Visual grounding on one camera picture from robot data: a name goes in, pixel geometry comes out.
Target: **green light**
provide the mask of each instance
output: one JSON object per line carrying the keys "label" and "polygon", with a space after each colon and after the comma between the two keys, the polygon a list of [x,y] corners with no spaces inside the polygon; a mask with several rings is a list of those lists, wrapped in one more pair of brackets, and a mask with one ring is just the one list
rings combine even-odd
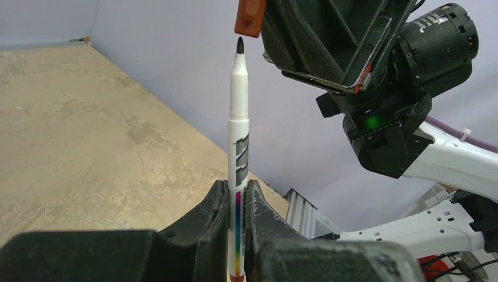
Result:
{"label": "green light", "polygon": [[376,116],[369,117],[366,120],[366,125],[369,129],[376,129],[381,125],[381,120]]}

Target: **beige surface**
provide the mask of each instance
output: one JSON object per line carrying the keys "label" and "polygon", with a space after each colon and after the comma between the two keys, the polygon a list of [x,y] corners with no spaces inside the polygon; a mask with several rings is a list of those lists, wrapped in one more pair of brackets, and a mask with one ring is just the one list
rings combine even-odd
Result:
{"label": "beige surface", "polygon": [[220,148],[90,46],[0,53],[0,145],[0,246],[27,230],[162,229],[227,178]]}

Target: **marker tip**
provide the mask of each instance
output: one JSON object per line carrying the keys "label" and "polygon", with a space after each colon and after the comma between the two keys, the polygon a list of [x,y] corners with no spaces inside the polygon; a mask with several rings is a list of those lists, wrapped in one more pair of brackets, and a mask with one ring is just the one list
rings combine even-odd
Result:
{"label": "marker tip", "polygon": [[240,36],[237,41],[237,54],[243,54],[243,53],[244,53],[244,41],[242,40],[242,36]]}

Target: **white marker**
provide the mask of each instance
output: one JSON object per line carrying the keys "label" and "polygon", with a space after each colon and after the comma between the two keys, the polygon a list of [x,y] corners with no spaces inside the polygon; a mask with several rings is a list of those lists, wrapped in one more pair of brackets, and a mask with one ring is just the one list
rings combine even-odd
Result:
{"label": "white marker", "polygon": [[249,172],[248,85],[244,42],[239,37],[231,76],[228,120],[228,188],[231,200],[228,273],[232,282],[242,282],[245,275],[245,188]]}

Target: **zip tie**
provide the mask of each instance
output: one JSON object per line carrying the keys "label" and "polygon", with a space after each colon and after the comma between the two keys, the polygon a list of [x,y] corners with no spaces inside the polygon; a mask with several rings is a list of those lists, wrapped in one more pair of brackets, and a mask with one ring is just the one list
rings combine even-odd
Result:
{"label": "zip tie", "polygon": [[464,142],[465,139],[467,139],[467,137],[469,137],[469,135],[472,131],[468,128],[465,128],[462,130],[462,132],[463,132],[463,136],[462,136],[462,138],[460,138],[460,141]]}

